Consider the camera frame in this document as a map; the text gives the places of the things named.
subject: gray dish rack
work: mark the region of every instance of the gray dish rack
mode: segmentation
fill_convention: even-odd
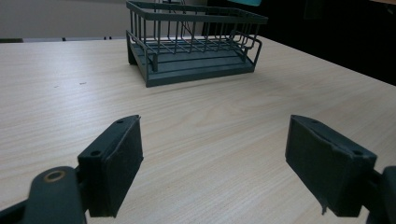
[[[138,65],[147,87],[254,72],[266,17],[238,8],[126,4],[128,61]]]

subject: screw hole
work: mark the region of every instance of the screw hole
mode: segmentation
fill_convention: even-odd
[[[53,171],[46,176],[44,176],[44,181],[47,183],[58,181],[66,175],[65,171]]]
[[[96,150],[91,152],[91,156],[98,156],[100,154],[100,151]]]

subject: wooden table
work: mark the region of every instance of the wooden table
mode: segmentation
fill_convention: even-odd
[[[146,88],[124,40],[0,45],[0,209],[138,114],[145,160],[117,218],[89,223],[364,223],[321,215],[285,162],[290,115],[396,164],[396,87],[262,39],[253,74]]]

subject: wall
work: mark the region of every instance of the wall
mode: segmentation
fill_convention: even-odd
[[[125,0],[0,0],[0,38],[125,36],[129,17]]]

